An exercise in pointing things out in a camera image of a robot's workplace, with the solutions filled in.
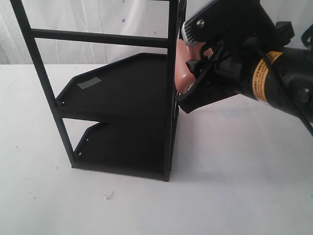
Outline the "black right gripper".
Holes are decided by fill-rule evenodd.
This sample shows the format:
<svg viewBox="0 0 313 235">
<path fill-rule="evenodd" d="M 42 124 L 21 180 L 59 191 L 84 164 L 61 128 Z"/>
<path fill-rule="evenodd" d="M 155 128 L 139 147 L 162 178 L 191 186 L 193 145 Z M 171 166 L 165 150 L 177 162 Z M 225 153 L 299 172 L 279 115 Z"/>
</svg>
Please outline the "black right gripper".
<svg viewBox="0 0 313 235">
<path fill-rule="evenodd" d="M 248 39 L 240 47 L 239 58 L 229 54 L 223 45 L 216 50 L 207 49 L 207 59 L 188 60 L 186 65 L 196 77 L 196 81 L 189 87 L 186 94 L 176 97 L 179 107 L 190 113 L 200 107 L 242 94 L 253 100 L 252 77 L 255 62 L 260 56 L 255 51 L 257 39 Z"/>
</svg>

